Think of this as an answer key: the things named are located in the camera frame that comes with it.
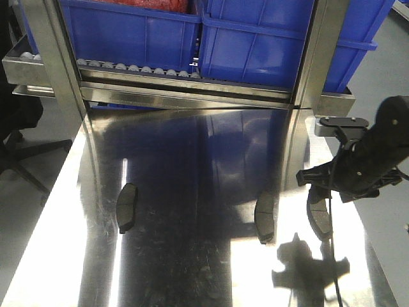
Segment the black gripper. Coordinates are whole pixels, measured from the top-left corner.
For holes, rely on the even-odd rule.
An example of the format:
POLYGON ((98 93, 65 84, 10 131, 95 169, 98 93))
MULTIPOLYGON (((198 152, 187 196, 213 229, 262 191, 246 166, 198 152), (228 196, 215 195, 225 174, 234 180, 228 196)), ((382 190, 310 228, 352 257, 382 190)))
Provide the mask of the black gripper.
MULTIPOLYGON (((374 125, 337 159, 334 188, 344 203, 377 197, 374 184, 407 157, 408 97, 389 97, 380 104, 374 125)), ((331 167, 332 163, 325 163, 297 172, 297 185, 310 185, 308 203, 330 199, 331 167)))

